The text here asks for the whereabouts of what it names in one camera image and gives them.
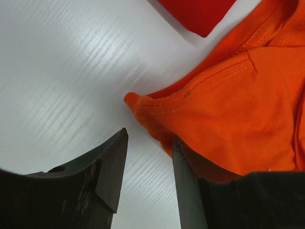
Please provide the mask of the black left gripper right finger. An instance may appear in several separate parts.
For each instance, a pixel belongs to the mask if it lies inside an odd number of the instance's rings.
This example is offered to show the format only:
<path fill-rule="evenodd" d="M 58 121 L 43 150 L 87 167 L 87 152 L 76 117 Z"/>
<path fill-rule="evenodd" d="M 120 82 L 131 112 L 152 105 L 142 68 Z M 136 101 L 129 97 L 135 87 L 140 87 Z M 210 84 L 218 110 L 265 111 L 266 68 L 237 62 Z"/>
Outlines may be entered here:
<path fill-rule="evenodd" d="M 183 229 L 304 228 L 304 172 L 254 172 L 214 182 L 194 167 L 203 158 L 180 139 L 172 160 Z"/>

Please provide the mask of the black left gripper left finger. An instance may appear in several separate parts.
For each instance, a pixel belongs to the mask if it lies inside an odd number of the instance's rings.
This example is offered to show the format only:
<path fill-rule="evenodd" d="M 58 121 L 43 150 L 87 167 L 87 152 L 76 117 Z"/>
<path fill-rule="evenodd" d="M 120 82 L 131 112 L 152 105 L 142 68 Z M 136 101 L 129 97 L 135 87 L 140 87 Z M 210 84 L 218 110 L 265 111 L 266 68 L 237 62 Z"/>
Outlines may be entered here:
<path fill-rule="evenodd" d="M 0 172 L 3 229 L 109 229 L 127 156 L 121 129 L 103 144 L 48 172 Z"/>

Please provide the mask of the orange t shirt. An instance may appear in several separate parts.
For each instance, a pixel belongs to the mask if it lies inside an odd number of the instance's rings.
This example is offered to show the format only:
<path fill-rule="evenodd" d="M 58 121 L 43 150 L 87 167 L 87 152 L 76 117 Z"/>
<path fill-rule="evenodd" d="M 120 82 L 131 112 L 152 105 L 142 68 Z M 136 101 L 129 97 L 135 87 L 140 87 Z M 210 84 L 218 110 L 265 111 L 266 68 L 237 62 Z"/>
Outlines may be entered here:
<path fill-rule="evenodd" d="M 260 2 L 184 78 L 124 100 L 167 154 L 180 138 L 199 172 L 214 181 L 303 171 L 304 1 Z"/>

